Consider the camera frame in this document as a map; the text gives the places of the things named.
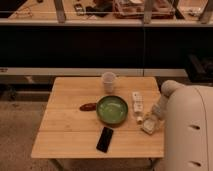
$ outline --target smartphone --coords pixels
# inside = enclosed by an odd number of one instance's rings
[[[85,11],[80,3],[74,4],[74,9],[77,15],[84,15]]]
[[[104,127],[99,138],[96,149],[107,152],[111,138],[112,138],[113,130],[111,128]]]

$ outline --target bowl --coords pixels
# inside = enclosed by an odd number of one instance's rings
[[[102,122],[120,124],[127,117],[128,105],[119,96],[105,96],[98,101],[96,112]]]

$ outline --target table leg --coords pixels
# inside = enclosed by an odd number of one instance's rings
[[[65,171],[64,167],[56,159],[49,159],[58,171]]]
[[[149,171],[154,171],[157,163],[160,160],[161,160],[161,158],[154,158],[154,159],[149,158],[150,165],[144,167],[143,169],[146,169],[146,170],[149,170]]]

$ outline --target table surface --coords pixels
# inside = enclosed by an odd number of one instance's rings
[[[128,104],[127,119],[117,127],[107,153],[96,150],[104,126],[96,111],[82,112],[82,104],[97,102],[108,95],[100,77],[58,77],[38,131],[33,158],[145,158],[163,157],[164,128],[153,135],[140,130],[133,113],[132,92],[143,97],[148,113],[160,92],[153,77],[117,77],[113,95]]]

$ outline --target white cup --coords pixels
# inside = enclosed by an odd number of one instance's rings
[[[102,82],[106,93],[114,91],[116,75],[113,72],[105,72],[102,74]]]

